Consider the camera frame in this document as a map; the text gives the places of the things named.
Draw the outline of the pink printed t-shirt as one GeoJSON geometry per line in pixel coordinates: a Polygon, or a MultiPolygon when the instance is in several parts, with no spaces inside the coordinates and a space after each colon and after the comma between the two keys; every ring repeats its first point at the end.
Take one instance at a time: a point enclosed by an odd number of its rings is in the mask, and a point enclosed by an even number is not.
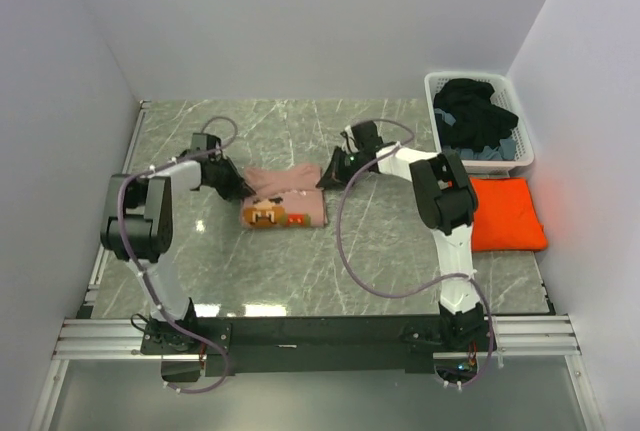
{"type": "Polygon", "coordinates": [[[320,166],[310,163],[284,170],[246,168],[255,194],[245,198],[240,224],[249,229],[322,228],[328,223],[323,190],[316,185],[320,166]]]}

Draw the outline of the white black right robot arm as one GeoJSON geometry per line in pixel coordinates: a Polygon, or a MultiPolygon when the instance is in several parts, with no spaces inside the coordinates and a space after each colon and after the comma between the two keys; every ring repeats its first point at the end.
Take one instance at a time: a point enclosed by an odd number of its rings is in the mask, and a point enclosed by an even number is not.
{"type": "Polygon", "coordinates": [[[488,350],[495,348],[494,321],[488,299],[475,280],[472,232],[478,198],[461,158],[454,151],[440,153],[413,149],[415,133],[400,142],[386,142],[377,124],[388,123],[405,131],[397,121],[376,118],[360,121],[341,132],[345,144],[334,148],[324,174],[316,184],[323,190],[341,189],[335,221],[335,242],[342,264],[352,280],[368,293],[384,299],[405,299],[436,285],[439,295],[439,338],[443,346],[465,350],[481,336],[488,350]],[[362,174],[374,172],[412,184],[416,208],[434,238],[440,275],[401,294],[376,290],[351,267],[342,241],[342,216],[348,193],[362,174]]]}

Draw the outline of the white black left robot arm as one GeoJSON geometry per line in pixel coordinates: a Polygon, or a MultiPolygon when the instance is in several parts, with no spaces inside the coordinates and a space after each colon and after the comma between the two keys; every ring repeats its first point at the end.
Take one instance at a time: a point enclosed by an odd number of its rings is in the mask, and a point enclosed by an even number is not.
{"type": "Polygon", "coordinates": [[[191,147],[170,162],[138,174],[110,177],[100,228],[104,249],[135,273],[151,316],[145,333],[164,336],[176,352],[193,350],[200,339],[193,301],[171,269],[173,198],[209,187],[226,201],[255,194],[224,154],[226,144],[204,132],[192,135],[191,147]]]}

